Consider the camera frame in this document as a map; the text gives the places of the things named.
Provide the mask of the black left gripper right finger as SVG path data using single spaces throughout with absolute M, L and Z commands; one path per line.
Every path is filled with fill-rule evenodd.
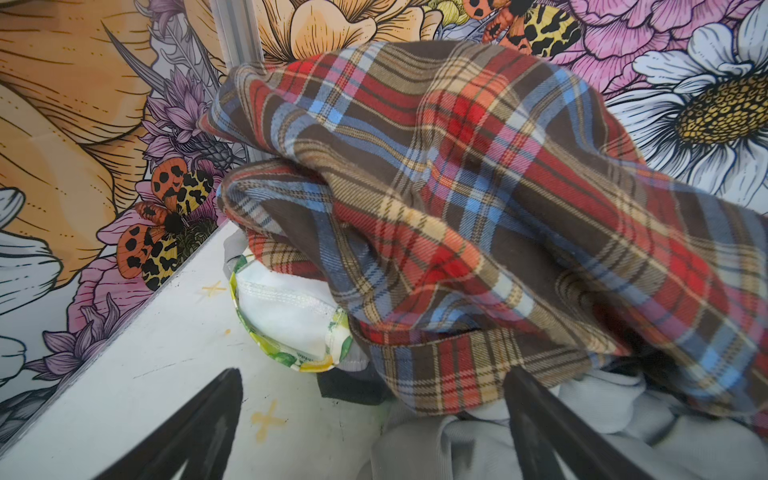
M 523 478 L 563 479 L 562 464 L 578 479 L 650 477 L 523 368 L 506 374 L 503 392 Z

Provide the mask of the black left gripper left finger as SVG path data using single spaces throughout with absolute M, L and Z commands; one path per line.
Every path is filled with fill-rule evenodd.
M 221 479 L 243 401 L 241 373 L 223 370 L 99 479 Z

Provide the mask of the red brown plaid cloth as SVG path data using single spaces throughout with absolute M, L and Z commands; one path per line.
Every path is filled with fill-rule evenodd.
M 233 69 L 204 131 L 266 159 L 225 214 L 267 268 L 325 281 L 424 415 L 621 361 L 767 431 L 767 221 L 649 168 L 601 96 L 495 45 L 368 43 Z

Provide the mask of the grey cloth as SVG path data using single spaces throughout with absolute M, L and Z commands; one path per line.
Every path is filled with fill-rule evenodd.
M 440 417 L 393 408 L 360 479 L 764 479 L 767 443 L 641 374 L 594 370 Z

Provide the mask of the white cloth with green trim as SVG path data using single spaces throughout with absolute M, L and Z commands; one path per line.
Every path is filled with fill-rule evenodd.
M 353 345 L 348 315 L 326 283 L 275 273 L 246 251 L 234 262 L 229 287 L 244 328 L 277 363 L 322 373 L 348 356 Z

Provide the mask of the aluminium corner post left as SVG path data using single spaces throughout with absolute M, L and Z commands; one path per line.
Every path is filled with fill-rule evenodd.
M 257 20 L 257 1 L 212 0 L 224 62 L 228 70 L 242 64 L 263 63 L 264 55 Z

